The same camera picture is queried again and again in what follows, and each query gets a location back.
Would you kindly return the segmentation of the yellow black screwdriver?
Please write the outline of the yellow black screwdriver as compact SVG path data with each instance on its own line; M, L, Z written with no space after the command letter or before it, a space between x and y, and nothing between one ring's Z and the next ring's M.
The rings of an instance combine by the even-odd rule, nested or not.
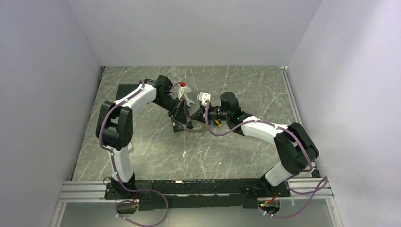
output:
M221 126L222 126L222 121L221 121L221 120L216 119L216 120L214 120L214 123L215 123L218 127L221 127Z

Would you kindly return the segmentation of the black flat pad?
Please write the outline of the black flat pad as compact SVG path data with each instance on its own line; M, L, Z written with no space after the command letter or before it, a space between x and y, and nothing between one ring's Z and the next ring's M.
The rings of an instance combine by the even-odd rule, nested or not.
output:
M125 96L136 90L138 86L139 84L119 84L115 99L120 100L124 98Z

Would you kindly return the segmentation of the grey rectangular box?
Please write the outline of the grey rectangular box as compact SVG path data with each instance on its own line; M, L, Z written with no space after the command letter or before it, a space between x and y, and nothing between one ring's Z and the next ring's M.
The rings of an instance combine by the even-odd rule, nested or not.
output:
M131 143L128 144L128 152L131 153L133 151L133 146Z

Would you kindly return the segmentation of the large grey key ring disc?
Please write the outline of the large grey key ring disc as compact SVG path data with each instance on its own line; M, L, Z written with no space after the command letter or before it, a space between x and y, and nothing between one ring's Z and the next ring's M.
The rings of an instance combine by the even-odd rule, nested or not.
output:
M191 133L191 134L197 134L197 133L202 134L202 133L205 133L207 131L207 127L206 127L205 124L197 123L197 124L193 125L192 129L185 128L184 131L187 132L187 133Z

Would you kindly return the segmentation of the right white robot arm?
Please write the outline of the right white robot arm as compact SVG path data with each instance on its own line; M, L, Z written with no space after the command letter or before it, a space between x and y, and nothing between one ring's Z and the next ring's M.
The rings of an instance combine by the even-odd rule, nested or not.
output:
M208 131L211 131L212 122L225 121L229 127L225 134L255 137L276 148L279 162L261 177L264 195L274 195L285 180L312 170L312 162L319 157L319 151L300 123L284 125L259 119L243 111L232 92L220 96L220 106L212 106L210 98L209 93L198 94L200 107L191 116L192 120L206 124Z

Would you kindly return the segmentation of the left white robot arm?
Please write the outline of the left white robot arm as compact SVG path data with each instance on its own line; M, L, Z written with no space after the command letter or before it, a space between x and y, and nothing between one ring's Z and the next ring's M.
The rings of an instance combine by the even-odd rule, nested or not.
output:
M163 75L156 80L145 79L138 84L123 85L128 91L114 102L105 101L96 126L99 145L109 154L113 168L112 178L120 182L117 192L125 199L136 192L135 174L129 161L129 144L133 136L133 118L149 103L167 110L174 132L192 129L189 107L193 101L187 99L191 88L182 81L172 83Z

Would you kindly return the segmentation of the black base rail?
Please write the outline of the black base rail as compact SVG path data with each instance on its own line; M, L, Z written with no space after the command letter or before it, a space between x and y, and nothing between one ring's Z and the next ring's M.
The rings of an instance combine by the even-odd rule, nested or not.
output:
M128 190L112 180L106 183L106 200L139 201L140 211L178 208L242 207L255 209L262 200L289 197L281 183L271 186L259 178L201 180L136 180L125 183Z

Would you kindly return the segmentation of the silver open-end wrench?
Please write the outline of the silver open-end wrench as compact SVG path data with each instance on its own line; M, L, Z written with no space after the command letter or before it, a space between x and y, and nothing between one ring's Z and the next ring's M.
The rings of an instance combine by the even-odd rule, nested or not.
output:
M178 78L178 77L175 77L174 79L173 79L173 82L174 83L179 83L179 82L182 82L183 80L181 79L181 78ZM189 102L187 102L186 101L186 105L188 106L188 107L191 107L192 105L195 105L195 102L192 100L192 101L189 101Z

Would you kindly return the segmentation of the black network switch box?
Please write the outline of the black network switch box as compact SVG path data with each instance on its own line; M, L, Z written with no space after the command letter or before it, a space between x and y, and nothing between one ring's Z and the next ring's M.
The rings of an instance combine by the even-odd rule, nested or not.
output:
M176 132L184 131L185 129L184 130L182 129L182 124L183 123L172 119L173 132L176 133Z

